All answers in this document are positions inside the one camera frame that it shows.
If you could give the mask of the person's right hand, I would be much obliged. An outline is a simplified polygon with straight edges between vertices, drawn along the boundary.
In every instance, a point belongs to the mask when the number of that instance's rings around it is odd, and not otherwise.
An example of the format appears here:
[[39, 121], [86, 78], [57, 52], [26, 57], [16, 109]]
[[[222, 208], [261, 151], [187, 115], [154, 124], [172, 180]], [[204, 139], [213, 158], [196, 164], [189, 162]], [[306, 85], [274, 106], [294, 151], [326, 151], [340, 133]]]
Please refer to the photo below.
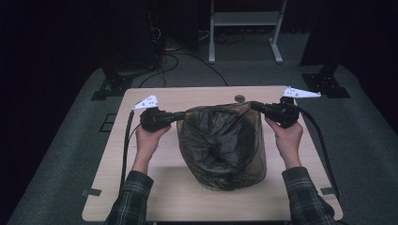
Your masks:
[[275, 133], [276, 146], [284, 163], [288, 167], [299, 165], [299, 144], [303, 134], [303, 127], [301, 124], [296, 122], [291, 127], [282, 128], [267, 117], [265, 121]]

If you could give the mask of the dark equipment cabinet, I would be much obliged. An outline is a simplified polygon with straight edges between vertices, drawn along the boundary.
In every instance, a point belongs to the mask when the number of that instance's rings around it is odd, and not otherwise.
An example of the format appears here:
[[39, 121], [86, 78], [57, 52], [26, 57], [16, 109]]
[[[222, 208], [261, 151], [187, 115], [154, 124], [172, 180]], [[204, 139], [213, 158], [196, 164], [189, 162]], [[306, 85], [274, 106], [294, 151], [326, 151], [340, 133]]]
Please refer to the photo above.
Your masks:
[[109, 4], [104, 36], [118, 60], [134, 68], [156, 68], [160, 59], [147, 0], [109, 0]]

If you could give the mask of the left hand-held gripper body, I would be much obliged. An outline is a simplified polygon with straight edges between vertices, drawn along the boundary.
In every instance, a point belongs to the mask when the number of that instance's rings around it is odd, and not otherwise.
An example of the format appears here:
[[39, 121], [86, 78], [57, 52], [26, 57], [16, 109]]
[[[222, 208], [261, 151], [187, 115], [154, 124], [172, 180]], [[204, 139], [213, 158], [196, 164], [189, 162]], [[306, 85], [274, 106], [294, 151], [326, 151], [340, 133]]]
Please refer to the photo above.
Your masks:
[[142, 128], [146, 131], [155, 132], [167, 128], [172, 124], [169, 118], [170, 114], [159, 109], [159, 102], [155, 95], [150, 95], [142, 99], [131, 109], [134, 112], [143, 111], [140, 115], [140, 123]]

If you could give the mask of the person's left hand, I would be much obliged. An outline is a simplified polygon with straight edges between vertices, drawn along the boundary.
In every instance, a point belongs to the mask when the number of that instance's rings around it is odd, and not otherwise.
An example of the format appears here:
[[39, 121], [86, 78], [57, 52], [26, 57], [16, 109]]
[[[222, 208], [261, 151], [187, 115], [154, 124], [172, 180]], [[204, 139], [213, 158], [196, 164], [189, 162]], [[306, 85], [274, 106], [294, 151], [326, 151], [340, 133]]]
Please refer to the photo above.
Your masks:
[[150, 132], [139, 126], [136, 130], [137, 151], [135, 162], [148, 163], [157, 150], [162, 135], [168, 132], [170, 128], [164, 127], [160, 130]]

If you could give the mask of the black stand base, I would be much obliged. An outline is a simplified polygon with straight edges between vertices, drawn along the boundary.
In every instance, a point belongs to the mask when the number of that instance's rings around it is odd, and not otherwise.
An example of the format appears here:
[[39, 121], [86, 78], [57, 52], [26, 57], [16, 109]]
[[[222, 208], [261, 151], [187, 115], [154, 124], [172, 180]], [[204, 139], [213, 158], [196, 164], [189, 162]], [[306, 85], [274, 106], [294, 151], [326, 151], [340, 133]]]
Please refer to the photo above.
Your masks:
[[105, 79], [91, 99], [105, 100], [107, 97], [123, 97], [125, 92], [130, 89], [133, 78], [119, 74], [113, 67], [104, 67], [102, 71]]
[[325, 64], [318, 72], [303, 73], [301, 77], [311, 92], [320, 92], [328, 98], [349, 98], [346, 89], [334, 78], [337, 67], [338, 64]]

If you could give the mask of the black floor tape marking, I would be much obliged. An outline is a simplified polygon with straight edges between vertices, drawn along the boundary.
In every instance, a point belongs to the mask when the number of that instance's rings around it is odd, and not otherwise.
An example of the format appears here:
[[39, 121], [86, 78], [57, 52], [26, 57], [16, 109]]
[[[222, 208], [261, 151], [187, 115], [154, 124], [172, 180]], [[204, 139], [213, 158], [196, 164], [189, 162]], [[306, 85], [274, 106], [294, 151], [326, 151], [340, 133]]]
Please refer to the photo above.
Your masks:
[[102, 124], [99, 127], [99, 132], [111, 132], [116, 119], [115, 113], [107, 113]]

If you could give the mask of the black garbage bag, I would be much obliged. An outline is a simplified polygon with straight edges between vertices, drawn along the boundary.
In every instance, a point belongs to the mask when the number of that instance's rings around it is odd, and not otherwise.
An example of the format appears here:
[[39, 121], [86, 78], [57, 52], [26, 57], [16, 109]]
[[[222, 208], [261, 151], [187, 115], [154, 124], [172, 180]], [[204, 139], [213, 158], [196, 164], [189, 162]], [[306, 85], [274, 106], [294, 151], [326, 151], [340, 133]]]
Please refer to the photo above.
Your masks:
[[248, 188], [267, 176], [261, 114], [248, 102], [195, 107], [176, 124], [180, 153], [205, 188]]

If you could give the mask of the white metal table frame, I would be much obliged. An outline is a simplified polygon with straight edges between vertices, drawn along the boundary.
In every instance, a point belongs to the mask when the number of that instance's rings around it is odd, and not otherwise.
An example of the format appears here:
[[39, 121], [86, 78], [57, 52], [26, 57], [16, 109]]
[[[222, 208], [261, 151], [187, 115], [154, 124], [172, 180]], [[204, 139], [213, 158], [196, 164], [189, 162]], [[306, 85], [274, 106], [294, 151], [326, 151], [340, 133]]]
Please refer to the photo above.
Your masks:
[[214, 6], [214, 0], [210, 1], [210, 19], [209, 19], [209, 44], [208, 44], [208, 62], [214, 64], [215, 41], [214, 33], [216, 27], [226, 26], [273, 26], [273, 37], [268, 40], [269, 47], [273, 53], [275, 62], [283, 62], [282, 55], [277, 46], [277, 40], [281, 31], [283, 16], [288, 0], [282, 0], [278, 11], [259, 11], [259, 12], [217, 12]]

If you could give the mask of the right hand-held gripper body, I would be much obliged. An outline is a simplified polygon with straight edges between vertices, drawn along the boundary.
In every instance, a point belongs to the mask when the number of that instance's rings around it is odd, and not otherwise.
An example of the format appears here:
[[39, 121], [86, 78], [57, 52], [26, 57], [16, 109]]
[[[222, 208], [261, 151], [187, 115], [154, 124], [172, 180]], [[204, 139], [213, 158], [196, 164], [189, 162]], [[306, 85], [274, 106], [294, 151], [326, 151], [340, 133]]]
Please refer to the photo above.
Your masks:
[[299, 120], [301, 108], [296, 98], [320, 98], [320, 92], [311, 92], [288, 86], [282, 91], [279, 103], [266, 104], [265, 116], [282, 128], [290, 128]]

